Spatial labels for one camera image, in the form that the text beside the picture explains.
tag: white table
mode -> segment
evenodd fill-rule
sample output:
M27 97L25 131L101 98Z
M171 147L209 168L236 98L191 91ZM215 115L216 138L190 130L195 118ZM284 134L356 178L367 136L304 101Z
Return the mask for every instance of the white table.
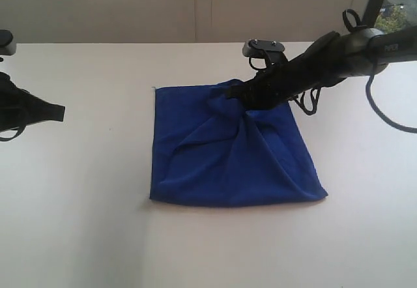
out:
M152 203L152 86L253 76L242 44L20 45L0 65L66 106L65 123L0 144L0 287L415 287L417 136L368 106L366 78L293 104L329 196L195 209ZM287 44L294 57L306 43ZM417 63L390 66L375 99L417 126Z

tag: blue towel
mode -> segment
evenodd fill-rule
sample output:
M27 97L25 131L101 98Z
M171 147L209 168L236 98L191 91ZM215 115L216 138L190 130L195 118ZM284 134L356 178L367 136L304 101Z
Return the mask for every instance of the blue towel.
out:
M152 200L202 207L327 196L288 103L245 111L218 85L156 90Z

